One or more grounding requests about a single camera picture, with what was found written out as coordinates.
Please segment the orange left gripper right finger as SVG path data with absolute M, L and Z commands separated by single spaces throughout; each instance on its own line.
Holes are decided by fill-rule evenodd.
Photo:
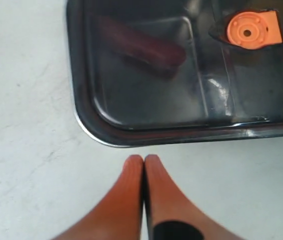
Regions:
M 144 203 L 150 240 L 239 240 L 196 207 L 155 154 L 144 160 Z

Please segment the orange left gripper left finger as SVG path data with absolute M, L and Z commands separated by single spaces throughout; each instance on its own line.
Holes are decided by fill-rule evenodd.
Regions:
M 139 240 L 143 216 L 143 170 L 143 158 L 129 156 L 109 192 L 87 215 L 55 239 Z

